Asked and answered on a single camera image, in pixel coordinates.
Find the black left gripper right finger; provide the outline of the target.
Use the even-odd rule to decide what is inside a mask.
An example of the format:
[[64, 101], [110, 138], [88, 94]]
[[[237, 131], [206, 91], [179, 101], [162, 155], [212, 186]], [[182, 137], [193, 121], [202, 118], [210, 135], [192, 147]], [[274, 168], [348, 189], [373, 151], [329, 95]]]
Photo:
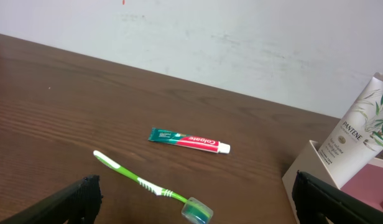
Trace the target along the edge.
[[307, 172], [297, 172], [292, 200], [300, 224], [383, 224], [383, 212]]

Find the white Pantene conditioner tube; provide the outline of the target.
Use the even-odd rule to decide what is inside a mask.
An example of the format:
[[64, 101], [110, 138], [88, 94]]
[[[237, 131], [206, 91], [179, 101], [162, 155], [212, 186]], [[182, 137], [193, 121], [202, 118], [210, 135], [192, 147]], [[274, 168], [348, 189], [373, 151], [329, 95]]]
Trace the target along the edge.
[[375, 73], [318, 150], [338, 188], [383, 150], [383, 74]]

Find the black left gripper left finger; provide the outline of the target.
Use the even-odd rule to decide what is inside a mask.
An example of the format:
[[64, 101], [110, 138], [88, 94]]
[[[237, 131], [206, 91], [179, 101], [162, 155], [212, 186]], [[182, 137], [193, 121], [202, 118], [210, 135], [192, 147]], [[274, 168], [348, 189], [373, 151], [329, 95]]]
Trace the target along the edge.
[[88, 175], [0, 224], [94, 223], [102, 204], [98, 175]]

